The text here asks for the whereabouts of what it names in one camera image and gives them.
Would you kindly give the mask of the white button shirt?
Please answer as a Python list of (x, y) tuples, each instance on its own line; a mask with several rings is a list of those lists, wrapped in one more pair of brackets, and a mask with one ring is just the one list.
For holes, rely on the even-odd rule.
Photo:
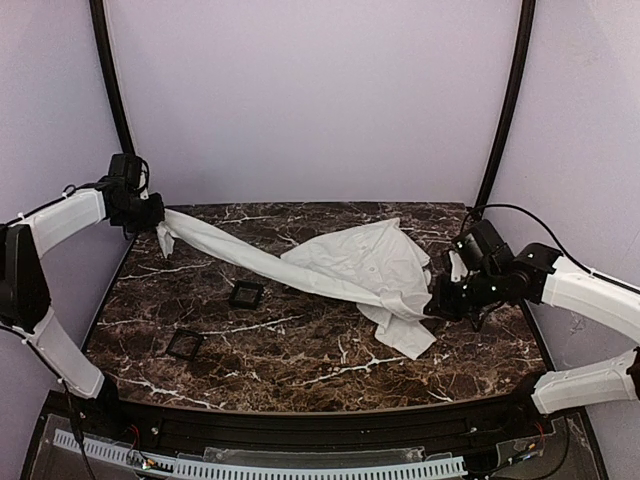
[(432, 296), (429, 255), (397, 218), (316, 236), (279, 255), (260, 250), (184, 213), (156, 228), (164, 256), (175, 240), (297, 290), (354, 303), (377, 326), (376, 339), (415, 360), (435, 342), (422, 324)]

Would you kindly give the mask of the black frame post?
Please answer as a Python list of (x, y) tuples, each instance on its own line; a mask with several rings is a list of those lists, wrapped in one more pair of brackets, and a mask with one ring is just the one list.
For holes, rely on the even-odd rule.
[(121, 151), (135, 154), (111, 48), (105, 2), (89, 0), (88, 3), (103, 83)]
[(536, 0), (521, 1), (518, 27), (504, 99), (487, 164), (476, 196), (475, 207), (480, 207), (488, 203), (497, 179), (527, 64), (536, 6)]

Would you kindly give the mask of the black front table rail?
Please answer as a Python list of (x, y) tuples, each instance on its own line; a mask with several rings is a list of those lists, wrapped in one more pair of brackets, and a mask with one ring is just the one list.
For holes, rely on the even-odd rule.
[(142, 444), (157, 451), (199, 453), (206, 447), (346, 451), (375, 447), (477, 450), (547, 432), (510, 396), (395, 410), (322, 413), (233, 413), (122, 401)]

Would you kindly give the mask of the black square box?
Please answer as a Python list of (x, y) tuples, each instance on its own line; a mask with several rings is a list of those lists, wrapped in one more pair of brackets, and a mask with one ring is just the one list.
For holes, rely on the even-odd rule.
[(231, 307), (256, 310), (264, 293), (259, 283), (238, 280), (231, 291), (228, 303)]
[(185, 361), (193, 361), (204, 341), (204, 336), (185, 329), (177, 329), (171, 338), (166, 354)]

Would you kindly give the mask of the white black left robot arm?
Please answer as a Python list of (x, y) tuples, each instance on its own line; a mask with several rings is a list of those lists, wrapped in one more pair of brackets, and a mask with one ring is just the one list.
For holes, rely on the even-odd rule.
[(57, 319), (41, 260), (105, 220), (128, 234), (153, 229), (164, 220), (162, 196), (105, 177), (1, 226), (1, 327), (20, 337), (72, 394), (89, 400), (107, 389), (106, 377)]

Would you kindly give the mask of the black square box near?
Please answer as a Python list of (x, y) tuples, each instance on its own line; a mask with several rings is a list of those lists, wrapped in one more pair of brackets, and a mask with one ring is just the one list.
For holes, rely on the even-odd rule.
[(193, 361), (204, 341), (204, 336), (185, 329), (177, 329), (171, 338), (166, 354), (185, 361)]

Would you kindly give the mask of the black square box far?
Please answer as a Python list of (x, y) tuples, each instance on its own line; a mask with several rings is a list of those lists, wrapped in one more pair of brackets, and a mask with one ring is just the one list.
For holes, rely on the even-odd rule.
[(256, 310), (264, 293), (259, 283), (238, 280), (231, 291), (228, 303), (231, 307)]

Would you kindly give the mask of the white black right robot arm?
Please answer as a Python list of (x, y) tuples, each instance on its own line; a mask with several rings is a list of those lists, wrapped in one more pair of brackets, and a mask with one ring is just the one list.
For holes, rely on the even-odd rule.
[(537, 415), (616, 401), (639, 399), (639, 290), (587, 267), (541, 243), (514, 255), (508, 247), (491, 253), (457, 244), (450, 271), (437, 277), (428, 316), (469, 320), (481, 328), (498, 306), (526, 301), (568, 312), (572, 317), (628, 339), (624, 353), (598, 362), (527, 376), (514, 394)]

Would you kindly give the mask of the black left frame post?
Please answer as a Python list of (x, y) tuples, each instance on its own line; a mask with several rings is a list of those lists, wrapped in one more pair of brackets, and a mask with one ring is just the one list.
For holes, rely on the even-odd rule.
[(135, 154), (111, 48), (105, 2), (89, 0), (88, 3), (103, 83), (121, 151)]

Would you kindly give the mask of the black right frame post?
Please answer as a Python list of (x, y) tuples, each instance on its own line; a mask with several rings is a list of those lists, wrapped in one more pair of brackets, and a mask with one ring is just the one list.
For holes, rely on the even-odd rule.
[(476, 196), (475, 207), (480, 207), (488, 203), (497, 179), (527, 64), (536, 6), (536, 0), (521, 1), (518, 27), (504, 99), (487, 164)]

